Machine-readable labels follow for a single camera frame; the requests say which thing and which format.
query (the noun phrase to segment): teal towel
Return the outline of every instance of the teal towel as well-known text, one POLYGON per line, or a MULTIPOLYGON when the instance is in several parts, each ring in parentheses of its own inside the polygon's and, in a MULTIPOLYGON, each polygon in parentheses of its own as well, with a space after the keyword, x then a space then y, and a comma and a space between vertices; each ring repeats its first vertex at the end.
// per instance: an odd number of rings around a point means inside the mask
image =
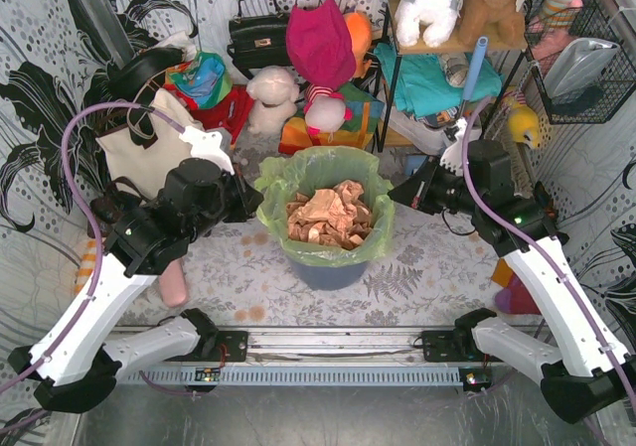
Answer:
MULTIPOLYGON (((382 72, 391 86, 396 63, 392 46, 378 44, 374 53, 382 64, 382 72)), ((497 96, 501 90, 501 77, 488 61, 484 61, 471 101, 484 96, 497 96)), ((453 88, 444 77, 437 56, 402 56, 394 103, 399 111, 416 117, 432 115, 461 103, 462 88, 453 88)))

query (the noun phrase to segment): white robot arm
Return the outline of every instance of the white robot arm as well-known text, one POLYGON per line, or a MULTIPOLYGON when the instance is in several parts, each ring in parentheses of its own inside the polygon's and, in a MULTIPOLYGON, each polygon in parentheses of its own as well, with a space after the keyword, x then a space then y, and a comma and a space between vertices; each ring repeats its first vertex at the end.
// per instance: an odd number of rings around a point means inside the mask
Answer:
MULTIPOLYGON (((155 200, 115 224, 90 302, 30 376, 41 382, 34 394, 45 409, 88 411, 110 394, 119 378, 134 371, 192 353, 210 359, 219 331, 198 309, 136 336, 105 341, 130 303, 171 261, 183 257, 191 242, 221 221, 247 221, 262 201, 220 149, 220 133, 187 127, 181 138, 193 144, 196 157, 168 173, 155 200)), ((25 371, 49 350, 85 300, 91 279, 44 339, 11 353, 9 364, 16 372, 25 371)))
POLYGON ((540 253, 482 212, 463 177, 440 167, 437 160, 429 159, 409 180, 389 192, 389 196, 406 206, 412 206, 416 200, 415 207, 428 214, 449 210, 471 215, 479 235, 495 248, 528 288, 558 347, 519 332, 488 309, 479 309, 455 321, 452 336, 448 337, 452 341, 435 340, 439 332, 422 333, 424 355, 454 349, 466 360, 484 355, 496 357, 538 384, 561 419, 576 422, 627 393, 607 350, 611 349, 632 386, 636 384, 636 357, 630 356, 585 296, 543 209, 534 200, 515 195, 510 157, 501 145, 492 140, 478 140, 471 142, 468 148, 471 177, 482 200, 497 215, 532 238, 556 262, 591 313, 608 347, 603 348, 574 297, 540 253))

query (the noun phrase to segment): white plush toy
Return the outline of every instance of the white plush toy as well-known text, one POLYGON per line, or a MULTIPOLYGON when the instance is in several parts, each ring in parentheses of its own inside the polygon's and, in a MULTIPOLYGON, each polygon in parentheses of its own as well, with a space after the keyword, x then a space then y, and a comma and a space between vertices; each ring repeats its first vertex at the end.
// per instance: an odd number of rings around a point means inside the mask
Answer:
POLYGON ((417 44, 419 23, 428 26, 422 36, 429 47, 446 42, 453 32, 463 0, 400 0, 397 7, 397 41, 403 47, 417 44))
POLYGON ((312 136, 333 134, 354 116, 351 108, 345 104, 344 95, 326 86, 309 85, 305 90, 305 98, 305 123, 307 132, 312 136))
POLYGON ((285 121, 296 113, 294 102, 299 93, 300 88, 283 67, 261 70, 247 83, 247 94, 256 100, 247 118, 249 132, 280 133, 285 121))

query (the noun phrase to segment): orange toy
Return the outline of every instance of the orange toy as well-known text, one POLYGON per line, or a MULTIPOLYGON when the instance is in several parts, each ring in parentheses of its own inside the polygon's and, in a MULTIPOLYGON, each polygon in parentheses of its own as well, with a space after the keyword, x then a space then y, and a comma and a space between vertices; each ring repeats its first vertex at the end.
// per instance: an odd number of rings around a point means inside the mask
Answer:
POLYGON ((459 19, 459 40, 472 47, 487 23, 497 24, 501 40, 514 45, 523 40, 525 21, 523 12, 517 11, 518 0, 464 0, 459 19))
POLYGON ((371 65, 371 61, 365 61, 365 54, 371 46, 371 22, 362 12, 350 12, 345 14, 345 23, 351 35, 351 48, 356 58, 356 71, 353 78, 360 78, 365 76, 371 65))

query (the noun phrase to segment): green plastic bag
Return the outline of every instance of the green plastic bag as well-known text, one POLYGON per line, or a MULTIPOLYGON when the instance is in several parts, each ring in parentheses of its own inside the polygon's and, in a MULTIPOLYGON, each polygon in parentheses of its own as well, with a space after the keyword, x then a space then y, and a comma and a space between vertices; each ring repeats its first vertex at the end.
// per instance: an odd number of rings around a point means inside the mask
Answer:
POLYGON ((315 146, 291 158, 267 158, 254 182, 264 193, 256 215, 278 238, 284 252, 301 264, 342 267, 383 257, 391 250, 396 208, 387 195, 393 186, 380 177, 379 165, 374 155, 346 146, 315 146), (295 200, 296 193, 312 197, 316 190, 333 188, 345 180, 362 183, 362 201, 373 213, 374 228, 362 245, 346 250, 290 240, 285 206, 295 200))

